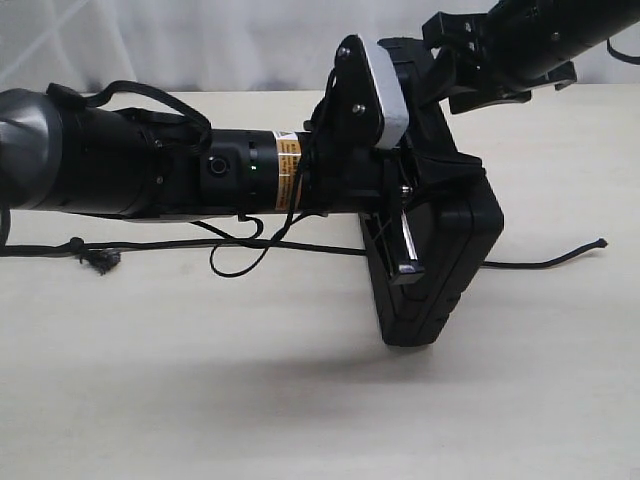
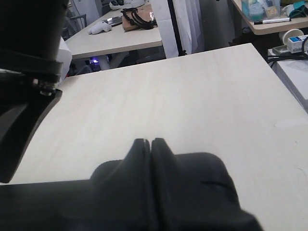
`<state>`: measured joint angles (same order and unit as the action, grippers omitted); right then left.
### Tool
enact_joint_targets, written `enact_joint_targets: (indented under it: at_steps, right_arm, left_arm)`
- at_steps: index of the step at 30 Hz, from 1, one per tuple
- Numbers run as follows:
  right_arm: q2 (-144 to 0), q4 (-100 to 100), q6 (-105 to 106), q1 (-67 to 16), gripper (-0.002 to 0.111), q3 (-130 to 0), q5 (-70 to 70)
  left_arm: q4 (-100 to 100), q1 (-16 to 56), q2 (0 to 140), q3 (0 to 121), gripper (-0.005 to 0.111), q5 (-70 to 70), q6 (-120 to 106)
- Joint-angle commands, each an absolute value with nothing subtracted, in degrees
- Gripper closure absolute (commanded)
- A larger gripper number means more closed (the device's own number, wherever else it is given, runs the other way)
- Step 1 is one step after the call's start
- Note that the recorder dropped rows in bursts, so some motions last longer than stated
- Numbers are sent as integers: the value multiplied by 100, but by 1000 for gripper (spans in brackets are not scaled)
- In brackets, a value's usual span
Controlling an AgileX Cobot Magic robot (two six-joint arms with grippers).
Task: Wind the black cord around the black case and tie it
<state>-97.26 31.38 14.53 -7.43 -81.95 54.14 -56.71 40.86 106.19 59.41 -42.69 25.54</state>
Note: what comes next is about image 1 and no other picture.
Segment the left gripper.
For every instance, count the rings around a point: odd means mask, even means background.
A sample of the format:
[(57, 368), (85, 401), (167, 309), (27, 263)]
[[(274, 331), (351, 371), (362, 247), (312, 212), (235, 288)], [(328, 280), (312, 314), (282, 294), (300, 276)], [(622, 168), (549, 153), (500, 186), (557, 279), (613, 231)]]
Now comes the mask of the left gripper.
[[(400, 143), (401, 171), (412, 197), (462, 196), (485, 177), (482, 161), (458, 150), (438, 103), (420, 106), (412, 89), (403, 94), (409, 125)], [(397, 160), (394, 150), (357, 147), (325, 130), (304, 177), (306, 210), (365, 213), (359, 220), (374, 285), (410, 285), (424, 275), (404, 210), (380, 211), (385, 178)]]

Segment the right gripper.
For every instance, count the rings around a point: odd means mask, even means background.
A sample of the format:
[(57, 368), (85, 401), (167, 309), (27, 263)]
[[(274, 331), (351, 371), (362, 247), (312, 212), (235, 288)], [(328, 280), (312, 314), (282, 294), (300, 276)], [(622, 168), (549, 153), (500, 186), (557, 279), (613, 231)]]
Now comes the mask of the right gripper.
[(423, 45), (437, 55), (422, 79), (422, 103), (449, 102), (452, 113), (526, 103), (533, 91), (577, 82), (568, 56), (551, 52), (553, 34), (539, 15), (439, 12), (422, 27)]

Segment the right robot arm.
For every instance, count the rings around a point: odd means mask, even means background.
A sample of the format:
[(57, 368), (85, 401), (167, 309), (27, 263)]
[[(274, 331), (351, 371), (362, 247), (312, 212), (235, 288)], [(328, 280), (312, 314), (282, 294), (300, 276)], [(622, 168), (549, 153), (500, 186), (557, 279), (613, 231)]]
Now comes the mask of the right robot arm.
[(437, 50), (426, 104), (460, 114), (526, 103), (534, 90), (577, 80), (574, 59), (639, 21), (636, 1), (500, 1), (486, 13), (439, 12), (422, 27)]

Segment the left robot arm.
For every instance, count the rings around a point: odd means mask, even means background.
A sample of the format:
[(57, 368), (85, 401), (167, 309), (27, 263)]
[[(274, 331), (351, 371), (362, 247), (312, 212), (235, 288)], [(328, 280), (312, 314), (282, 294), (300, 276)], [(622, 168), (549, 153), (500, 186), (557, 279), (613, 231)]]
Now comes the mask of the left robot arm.
[(387, 285), (463, 286), (503, 214), (482, 162), (453, 144), (439, 109), (396, 140), (367, 139), (330, 85), (300, 132), (215, 129), (179, 99), (117, 82), (92, 96), (53, 84), (1, 95), (1, 208), (123, 221), (282, 214), (270, 250), (311, 216), (354, 213), (372, 276)]

